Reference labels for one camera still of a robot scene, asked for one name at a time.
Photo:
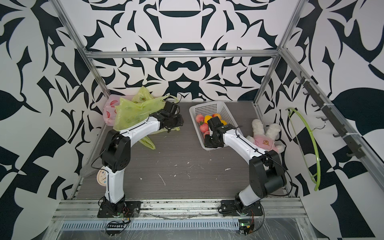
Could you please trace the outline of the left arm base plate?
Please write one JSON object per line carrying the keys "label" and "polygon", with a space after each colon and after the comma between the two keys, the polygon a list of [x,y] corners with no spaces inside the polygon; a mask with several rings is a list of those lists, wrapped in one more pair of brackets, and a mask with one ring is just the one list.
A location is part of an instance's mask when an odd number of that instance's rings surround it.
{"label": "left arm base plate", "polygon": [[98,218],[130,218],[141,211],[141,201],[120,200],[118,203],[110,203],[106,197],[99,202]]}

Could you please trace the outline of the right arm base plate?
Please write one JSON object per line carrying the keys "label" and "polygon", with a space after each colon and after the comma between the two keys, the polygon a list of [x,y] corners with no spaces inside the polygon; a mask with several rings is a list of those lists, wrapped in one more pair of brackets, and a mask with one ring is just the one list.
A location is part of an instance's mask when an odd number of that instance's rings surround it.
{"label": "right arm base plate", "polygon": [[221,205],[218,208],[218,212],[224,217],[226,216],[241,216],[241,217],[251,217],[251,216],[262,216],[264,214],[263,207],[260,201],[256,201],[249,206],[242,204],[240,200],[222,200]]}

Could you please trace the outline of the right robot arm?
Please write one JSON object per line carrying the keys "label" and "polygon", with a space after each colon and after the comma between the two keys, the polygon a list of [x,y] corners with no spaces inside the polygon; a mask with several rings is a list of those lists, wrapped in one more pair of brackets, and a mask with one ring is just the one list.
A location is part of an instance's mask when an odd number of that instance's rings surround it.
{"label": "right robot arm", "polygon": [[208,120],[210,134],[205,137],[205,147],[231,147],[249,165],[249,185],[236,195],[237,208],[248,207],[287,184],[286,169],[281,165],[279,153],[258,147],[238,128],[224,125],[218,117]]}

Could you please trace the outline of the white plastic basket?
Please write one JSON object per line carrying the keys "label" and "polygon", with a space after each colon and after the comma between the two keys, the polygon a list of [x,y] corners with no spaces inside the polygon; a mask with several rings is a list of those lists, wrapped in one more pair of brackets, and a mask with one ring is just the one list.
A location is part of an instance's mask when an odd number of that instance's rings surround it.
{"label": "white plastic basket", "polygon": [[196,121],[197,115],[203,115],[205,116],[211,116],[213,114],[220,114],[222,119],[227,122],[227,124],[231,124],[234,127],[237,127],[238,124],[231,114],[229,108],[227,107],[225,102],[222,101],[213,101],[213,102],[206,102],[201,103],[198,105],[194,105],[189,108],[189,113],[191,115],[193,125],[195,128],[195,131],[198,136],[198,140],[202,146],[202,148],[206,151],[214,150],[213,148],[206,148],[204,145],[204,135],[200,130],[200,124]]}

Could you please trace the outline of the green avocado plastic bag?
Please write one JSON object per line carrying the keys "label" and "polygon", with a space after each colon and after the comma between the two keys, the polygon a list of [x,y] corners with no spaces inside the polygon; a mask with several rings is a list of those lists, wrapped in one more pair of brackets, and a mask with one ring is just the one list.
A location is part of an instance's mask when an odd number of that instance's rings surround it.
{"label": "green avocado plastic bag", "polygon": [[143,103],[134,103],[121,99],[120,105],[116,107],[117,116],[114,124],[114,130],[116,131],[114,141],[116,145],[119,148],[130,148],[148,135],[161,131],[170,132],[171,130],[160,130],[160,123],[157,119],[151,117],[151,114],[164,108],[165,103],[169,102],[169,98],[177,99],[170,95],[154,98]]}

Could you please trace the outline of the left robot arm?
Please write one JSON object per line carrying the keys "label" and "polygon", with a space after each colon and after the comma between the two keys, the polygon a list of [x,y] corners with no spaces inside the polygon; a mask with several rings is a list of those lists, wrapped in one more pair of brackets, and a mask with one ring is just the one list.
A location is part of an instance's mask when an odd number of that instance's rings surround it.
{"label": "left robot arm", "polygon": [[124,207],[124,173],[131,160],[131,147],[147,135],[162,129],[171,131],[181,127],[183,123],[180,106],[166,102],[163,109],[150,114],[138,124],[124,130],[108,132],[101,154],[103,170],[107,174],[104,205],[115,210]]}

